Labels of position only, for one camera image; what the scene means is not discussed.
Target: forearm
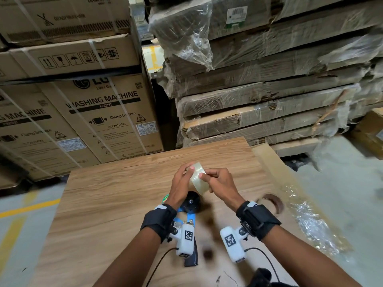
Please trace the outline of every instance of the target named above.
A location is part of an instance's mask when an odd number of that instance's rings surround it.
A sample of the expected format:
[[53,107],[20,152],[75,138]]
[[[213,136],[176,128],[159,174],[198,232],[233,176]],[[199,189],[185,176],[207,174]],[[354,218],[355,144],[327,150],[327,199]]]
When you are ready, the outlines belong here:
[[142,286],[160,244],[161,239],[155,231],[143,228],[93,287]]
[[300,287],[361,287],[331,259],[280,226],[262,242]]

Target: lg logo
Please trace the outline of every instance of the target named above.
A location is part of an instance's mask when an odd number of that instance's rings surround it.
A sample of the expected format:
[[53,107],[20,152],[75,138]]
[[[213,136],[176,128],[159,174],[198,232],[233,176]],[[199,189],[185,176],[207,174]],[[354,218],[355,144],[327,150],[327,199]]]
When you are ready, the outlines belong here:
[[75,86],[77,86],[80,89],[87,89],[90,87],[89,80],[74,80],[73,83]]
[[[94,85],[109,83],[108,78],[92,78],[92,82]],[[90,87],[90,80],[74,80],[73,83],[80,89],[87,89]]]

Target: warning triangle symbol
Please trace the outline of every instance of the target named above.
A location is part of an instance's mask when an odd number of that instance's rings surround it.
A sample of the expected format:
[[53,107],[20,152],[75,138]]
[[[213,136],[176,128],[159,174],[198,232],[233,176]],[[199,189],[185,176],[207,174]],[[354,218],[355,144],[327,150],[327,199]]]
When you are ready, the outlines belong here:
[[142,115],[138,114],[137,115],[137,122],[143,122],[143,121],[146,121],[146,119]]
[[54,134],[56,135],[56,139],[62,139],[62,138],[66,138],[67,136],[65,136],[64,134],[58,132],[58,131],[55,131]]

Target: gray floor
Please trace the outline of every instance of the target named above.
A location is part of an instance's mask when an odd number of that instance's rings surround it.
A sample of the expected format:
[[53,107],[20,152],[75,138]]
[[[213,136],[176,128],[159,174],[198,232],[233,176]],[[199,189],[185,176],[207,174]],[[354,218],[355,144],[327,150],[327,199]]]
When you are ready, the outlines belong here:
[[[296,175],[326,212],[354,251],[334,260],[363,286],[383,281],[383,161],[366,157],[343,136],[334,137],[319,159],[321,172],[305,165]],[[64,184],[25,195],[0,199],[0,217],[9,210],[40,205],[39,209],[0,218],[0,286],[25,287],[33,274],[53,220]]]

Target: wooden table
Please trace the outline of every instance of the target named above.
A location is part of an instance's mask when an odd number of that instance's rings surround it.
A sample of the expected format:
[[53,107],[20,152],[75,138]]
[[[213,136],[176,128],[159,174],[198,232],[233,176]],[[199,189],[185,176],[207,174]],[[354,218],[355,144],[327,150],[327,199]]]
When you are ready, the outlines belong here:
[[[227,167],[247,200],[256,201],[266,193],[278,196],[244,138],[72,171],[31,286],[92,286],[137,234],[145,213],[169,193],[179,166],[189,161],[199,161],[205,169]],[[196,216],[199,265],[185,268],[182,258],[169,253],[149,286],[216,287],[218,278],[220,287],[236,286],[228,275],[239,286],[244,286],[256,268],[272,271],[266,258],[257,251],[249,254],[246,262],[233,264],[230,261],[219,231],[228,225],[238,227],[239,220],[214,194],[205,193],[204,200],[204,210]],[[304,238],[288,209],[278,218],[283,227]],[[243,245],[263,248],[277,270],[283,272],[258,240],[250,238]],[[174,246],[175,240],[161,244],[154,265]],[[278,275],[283,282],[294,284],[287,273]]]

